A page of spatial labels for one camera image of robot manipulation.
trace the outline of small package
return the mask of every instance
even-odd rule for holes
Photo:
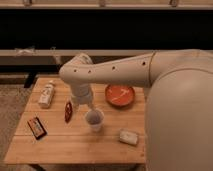
[[[119,141],[136,146],[138,144],[139,135],[132,131],[121,130],[119,132]]]
[[[54,84],[53,81],[49,81],[49,83],[45,85],[42,94],[39,98],[38,101],[39,106],[43,109],[49,108],[53,95],[54,95]]]
[[[37,140],[47,134],[38,117],[30,119],[27,123]]]

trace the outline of red object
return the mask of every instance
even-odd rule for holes
[[[108,85],[105,89],[105,97],[110,104],[123,107],[133,102],[135,91],[129,86]]]
[[[72,117],[72,104],[70,101],[65,106],[65,122],[68,123]]]

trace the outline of beige carpet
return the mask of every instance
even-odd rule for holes
[[[34,171],[28,165],[5,165],[4,156],[17,127],[21,113],[29,98],[32,87],[23,84],[0,84],[0,171]],[[42,165],[47,171],[145,171],[140,165]]]

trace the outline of white cup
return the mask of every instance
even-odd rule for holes
[[[99,109],[91,109],[85,114],[85,120],[93,132],[99,132],[103,124],[104,114]]]

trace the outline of table leg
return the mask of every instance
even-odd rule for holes
[[[44,168],[42,168],[40,165],[38,164],[29,164],[29,166],[31,166],[33,169],[35,169],[36,171],[45,171]]]

